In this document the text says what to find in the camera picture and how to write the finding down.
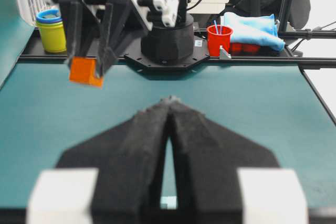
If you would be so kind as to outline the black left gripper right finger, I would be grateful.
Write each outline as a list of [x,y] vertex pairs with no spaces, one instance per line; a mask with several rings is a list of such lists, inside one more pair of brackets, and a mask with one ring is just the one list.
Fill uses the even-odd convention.
[[169,117],[179,207],[196,223],[308,223],[296,172],[271,150],[177,101]]

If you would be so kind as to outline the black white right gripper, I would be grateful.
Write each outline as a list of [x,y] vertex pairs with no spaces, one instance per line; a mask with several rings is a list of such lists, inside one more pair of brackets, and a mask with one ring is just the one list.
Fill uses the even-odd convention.
[[67,66],[80,56],[83,25],[100,28],[96,76],[103,77],[134,40],[152,29],[148,13],[153,12],[165,27],[174,27],[179,0],[44,0],[56,5],[64,25]]

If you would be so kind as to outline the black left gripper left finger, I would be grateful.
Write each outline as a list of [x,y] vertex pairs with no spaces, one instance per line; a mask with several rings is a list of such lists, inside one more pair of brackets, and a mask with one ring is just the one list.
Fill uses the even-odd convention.
[[61,154],[31,192],[27,223],[140,223],[160,204],[169,105],[157,103]]

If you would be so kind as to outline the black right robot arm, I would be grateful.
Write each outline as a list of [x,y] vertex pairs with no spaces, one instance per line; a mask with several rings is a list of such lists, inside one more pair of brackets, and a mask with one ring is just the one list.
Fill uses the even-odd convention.
[[65,30],[68,66],[85,60],[94,39],[98,53],[90,75],[102,78],[134,40],[157,61],[178,61],[193,53],[190,0],[44,0],[56,5]]

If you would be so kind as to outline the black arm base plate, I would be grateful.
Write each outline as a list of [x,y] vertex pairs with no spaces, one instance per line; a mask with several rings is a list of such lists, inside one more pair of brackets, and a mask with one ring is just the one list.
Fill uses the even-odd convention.
[[184,59],[179,60],[155,60],[152,58],[145,57],[142,53],[137,52],[133,55],[129,53],[124,54],[125,60],[133,64],[140,69],[151,70],[151,71],[183,71],[190,69],[200,63],[210,59],[208,53],[197,54],[193,53]]

